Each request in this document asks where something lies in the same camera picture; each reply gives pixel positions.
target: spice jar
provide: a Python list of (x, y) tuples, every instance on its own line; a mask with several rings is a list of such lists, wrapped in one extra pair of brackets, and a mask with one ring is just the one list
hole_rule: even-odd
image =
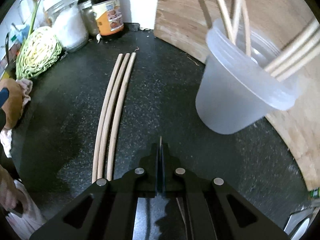
[(52, 22), (52, 29), (62, 47), (69, 52), (76, 51), (88, 41), (77, 6), (78, 0), (44, 0), (43, 6)]
[(92, 9), (91, 0), (79, 0), (78, 8), (81, 12), (84, 25), (87, 27), (89, 34), (96, 37), (99, 34), (99, 28), (97, 26), (95, 12)]
[(103, 38), (120, 36), (124, 28), (119, 0), (91, 0), (92, 9)]

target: plastic container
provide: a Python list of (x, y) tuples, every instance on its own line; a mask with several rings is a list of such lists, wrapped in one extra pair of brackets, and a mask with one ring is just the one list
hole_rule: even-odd
[(119, 0), (91, 0), (92, 9), (103, 39), (116, 39), (121, 36), (124, 24)]
[(78, 9), (78, 0), (44, 0), (44, 9), (62, 47), (76, 51), (88, 41), (88, 31)]
[(81, 12), (82, 20), (89, 34), (96, 37), (99, 34), (99, 28), (97, 26), (95, 12), (92, 9), (91, 0), (79, 0), (78, 8)]
[(279, 54), (270, 41), (251, 32), (252, 58), (239, 29), (237, 47), (225, 36), (221, 19), (208, 31), (207, 58), (196, 96), (196, 110), (204, 124), (220, 134), (232, 134), (274, 110), (288, 110), (297, 98), (294, 82), (279, 82), (262, 68)]

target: bottle label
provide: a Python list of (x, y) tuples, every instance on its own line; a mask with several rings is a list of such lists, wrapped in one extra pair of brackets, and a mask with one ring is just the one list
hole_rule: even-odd
[(109, 0), (92, 6), (101, 35), (110, 35), (123, 30), (119, 0)]

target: wooden dowel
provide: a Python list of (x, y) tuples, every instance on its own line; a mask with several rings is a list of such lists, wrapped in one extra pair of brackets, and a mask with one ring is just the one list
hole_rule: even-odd
[(241, 7), (242, 7), (241, 0), (235, 0), (234, 6), (233, 6), (233, 18), (232, 18), (232, 29), (233, 29), (233, 36), (235, 38), (235, 41), (237, 40), (237, 34), (239, 29)]
[(318, 29), (313, 37), (307, 41), (295, 54), (289, 57), (285, 62), (283, 62), (278, 68), (276, 68), (271, 76), (276, 77), (280, 75), (283, 71), (287, 70), (290, 66), (295, 65), (299, 62), (304, 56), (306, 56), (312, 48), (318, 44), (320, 41), (320, 29)]
[(115, 115), (113, 117), (110, 144), (109, 144), (109, 153), (108, 153), (108, 164), (107, 164), (107, 180), (109, 180), (109, 181), (112, 180), (116, 141), (117, 141), (122, 106), (123, 106), (123, 102), (124, 102), (124, 96), (125, 96), (125, 93), (127, 90), (127, 86), (128, 86), (128, 82), (130, 79), (130, 74), (131, 74), (131, 70), (132, 70), (132, 66), (133, 66), (135, 57), (136, 57), (136, 53), (134, 52), (131, 54), (127, 69), (126, 69), (124, 77), (123, 77), (121, 89), (119, 92), (118, 102), (116, 105)]
[(283, 81), (300, 70), (304, 65), (308, 64), (311, 60), (313, 60), (316, 56), (320, 54), (320, 44), (317, 44), (313, 50), (307, 54), (302, 60), (300, 60), (296, 65), (289, 68), (287, 71), (282, 73), (277, 77), (278, 81)]
[(103, 104), (102, 104), (102, 110), (101, 110), (101, 114), (100, 114), (96, 143), (95, 143), (94, 154), (93, 154), (92, 183), (94, 183), (97, 180), (98, 158), (99, 158), (99, 150), (100, 150), (103, 122), (104, 122), (104, 118), (106, 116), (106, 111), (107, 111), (108, 103), (110, 100), (111, 91), (112, 91), (113, 85), (115, 83), (115, 79), (116, 79), (116, 76), (117, 76), (117, 73), (119, 70), (122, 56), (123, 56), (123, 54), (118, 55), (118, 58), (116, 60), (116, 64), (115, 64), (113, 71), (111, 73), (111, 77), (110, 77), (109, 84), (107, 87), (106, 95), (104, 97)]
[(108, 108), (107, 108), (107, 112), (106, 112), (106, 116), (105, 116), (103, 128), (102, 128), (99, 158), (98, 158), (97, 179), (100, 179), (103, 177), (104, 156), (105, 156), (106, 147), (107, 147), (107, 139), (108, 139), (108, 132), (109, 132), (112, 111), (113, 111), (113, 107), (115, 105), (116, 96), (119, 91), (120, 83), (121, 83), (124, 71), (126, 69), (127, 63), (128, 63), (129, 56), (130, 56), (130, 53), (127, 53), (124, 56), (124, 60), (122, 61), (121, 67), (119, 69), (119, 73), (117, 75), (115, 84), (114, 84), (112, 92), (111, 92), (110, 100), (108, 103)]
[(278, 57), (276, 57), (270, 64), (264, 69), (271, 73), (276, 69), (282, 62), (289, 58), (293, 53), (296, 52), (318, 29), (319, 23), (317, 19), (313, 19), (308, 27), (292, 42)]
[(236, 44), (235, 38), (233, 36), (232, 24), (226, 6), (226, 2), (225, 0), (217, 0), (217, 4), (220, 9), (221, 18), (224, 24), (224, 28), (226, 30), (227, 37), (233, 44)]
[(245, 0), (242, 0), (242, 15), (244, 22), (244, 39), (245, 39), (245, 53), (247, 56), (251, 57), (251, 30), (250, 30), (250, 21), (247, 9), (247, 3)]

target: speckled granite countertop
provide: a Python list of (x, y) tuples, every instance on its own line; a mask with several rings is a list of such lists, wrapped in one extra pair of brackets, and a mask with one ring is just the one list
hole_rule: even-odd
[[(283, 227), (309, 205), (308, 192), (287, 146), (262, 119), (233, 135), (209, 130), (196, 113), (204, 65), (152, 32), (89, 42), (34, 81), (12, 156), (36, 204), (51, 218), (91, 183), (100, 111), (119, 53), (137, 50), (121, 117), (114, 178), (136, 168), (160, 135), (171, 154), (199, 177), (221, 177)], [(134, 239), (183, 239), (175, 200), (140, 199)]]

